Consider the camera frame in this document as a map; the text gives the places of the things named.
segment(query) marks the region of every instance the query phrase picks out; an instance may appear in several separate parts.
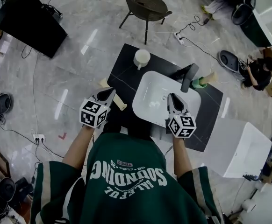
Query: white cup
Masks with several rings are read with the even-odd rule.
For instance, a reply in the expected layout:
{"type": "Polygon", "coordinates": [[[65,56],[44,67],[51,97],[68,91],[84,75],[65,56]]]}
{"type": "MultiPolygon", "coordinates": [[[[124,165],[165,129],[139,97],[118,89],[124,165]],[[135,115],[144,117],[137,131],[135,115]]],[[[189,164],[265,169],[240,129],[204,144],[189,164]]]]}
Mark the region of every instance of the white cup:
{"type": "Polygon", "coordinates": [[[138,67],[137,70],[140,70],[141,67],[147,65],[150,61],[150,53],[147,50],[140,49],[135,53],[134,64],[138,67]]]}

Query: sink basin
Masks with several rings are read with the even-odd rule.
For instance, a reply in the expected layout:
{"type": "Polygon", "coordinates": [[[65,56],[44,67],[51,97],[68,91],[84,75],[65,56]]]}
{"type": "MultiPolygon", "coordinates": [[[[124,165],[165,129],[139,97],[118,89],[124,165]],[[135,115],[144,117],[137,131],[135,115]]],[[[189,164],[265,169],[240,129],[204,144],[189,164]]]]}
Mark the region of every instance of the sink basin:
{"type": "Polygon", "coordinates": [[[141,119],[165,127],[165,120],[168,119],[167,96],[175,93],[188,104],[191,115],[196,118],[201,103],[199,93],[192,89],[183,93],[180,88],[181,83],[171,78],[155,71],[146,72],[133,100],[134,113],[141,119]]]}

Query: marble floor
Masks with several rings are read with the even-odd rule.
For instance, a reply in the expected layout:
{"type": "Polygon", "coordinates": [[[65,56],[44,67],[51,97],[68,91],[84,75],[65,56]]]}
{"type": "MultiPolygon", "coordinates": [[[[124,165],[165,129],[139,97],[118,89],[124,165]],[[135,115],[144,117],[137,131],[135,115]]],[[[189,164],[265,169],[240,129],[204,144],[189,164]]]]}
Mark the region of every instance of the marble floor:
{"type": "MultiPolygon", "coordinates": [[[[0,56],[0,92],[11,93],[14,98],[14,107],[6,115],[4,128],[16,130],[29,138],[32,138],[32,133],[43,133],[46,146],[63,156],[81,128],[77,117],[82,100],[99,88],[101,79],[109,76],[122,46],[127,43],[145,48],[180,67],[195,62],[202,76],[216,71],[219,82],[213,85],[224,93],[218,116],[221,116],[225,100],[229,97],[226,117],[249,121],[270,137],[272,98],[266,92],[241,90],[239,81],[217,61],[197,47],[180,46],[171,33],[194,21],[195,15],[202,18],[200,6],[212,0],[164,1],[173,13],[163,25],[160,21],[149,23],[147,45],[144,45],[143,20],[130,16],[123,27],[118,28],[128,13],[125,0],[51,0],[50,4],[63,13],[61,26],[68,33],[53,59],[34,50],[26,59],[22,59],[21,52],[25,44],[4,34],[0,41],[0,50],[5,53],[0,56]]],[[[229,19],[210,21],[203,27],[194,26],[195,31],[186,28],[182,35],[214,56],[222,49],[242,59],[246,59],[248,54],[261,55],[257,47],[229,19]]],[[[29,50],[30,47],[26,47],[23,55],[27,55],[29,50]]],[[[171,146],[157,140],[156,143],[164,153],[171,146]]],[[[14,132],[0,128],[0,151],[8,159],[15,180],[22,176],[31,180],[34,163],[37,162],[35,145],[14,132]]],[[[193,150],[188,152],[193,166],[198,166],[201,153],[193,150]]],[[[41,161],[60,160],[42,145],[37,150],[37,156],[41,161]]],[[[166,159],[168,172],[172,173],[172,151],[166,155],[166,159]]],[[[222,178],[214,173],[212,181],[222,210],[230,213],[243,179],[222,178]]],[[[253,183],[245,181],[233,211],[252,191],[253,183]]]]}

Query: electrical outlet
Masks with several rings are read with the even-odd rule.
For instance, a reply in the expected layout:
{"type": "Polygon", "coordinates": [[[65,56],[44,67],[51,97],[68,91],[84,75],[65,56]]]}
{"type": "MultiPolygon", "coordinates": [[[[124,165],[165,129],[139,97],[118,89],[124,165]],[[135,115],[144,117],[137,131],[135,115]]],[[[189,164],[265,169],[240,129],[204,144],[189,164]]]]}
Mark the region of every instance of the electrical outlet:
{"type": "Polygon", "coordinates": [[[183,40],[180,40],[181,35],[180,35],[179,33],[175,32],[175,33],[173,33],[173,35],[174,35],[174,37],[179,41],[179,43],[180,43],[181,45],[184,45],[184,41],[183,41],[183,40]]]}
{"type": "Polygon", "coordinates": [[[34,134],[33,140],[35,141],[36,138],[39,138],[39,142],[42,142],[42,139],[44,142],[46,141],[46,137],[44,136],[44,134],[34,134]]]}

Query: black countertop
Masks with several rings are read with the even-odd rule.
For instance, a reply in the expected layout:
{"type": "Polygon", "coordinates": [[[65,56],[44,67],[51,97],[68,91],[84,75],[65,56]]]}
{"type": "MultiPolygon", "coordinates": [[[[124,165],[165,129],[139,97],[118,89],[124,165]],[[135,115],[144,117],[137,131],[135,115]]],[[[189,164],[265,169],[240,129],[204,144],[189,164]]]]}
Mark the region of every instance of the black countertop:
{"type": "MultiPolygon", "coordinates": [[[[111,71],[107,83],[116,89],[118,96],[128,106],[123,111],[120,111],[113,102],[108,120],[128,128],[129,134],[137,137],[153,136],[152,131],[155,129],[165,133],[165,128],[138,118],[133,112],[132,103],[141,78],[146,72],[153,70],[168,77],[179,70],[180,67],[151,54],[148,65],[137,70],[133,63],[137,50],[139,48],[124,44],[111,71]]],[[[209,84],[203,89],[194,90],[200,94],[201,105],[196,116],[197,128],[194,134],[185,140],[185,146],[203,152],[216,122],[223,93],[209,84]]],[[[166,141],[171,142],[171,137],[170,139],[168,137],[170,135],[167,136],[166,141]]]]}

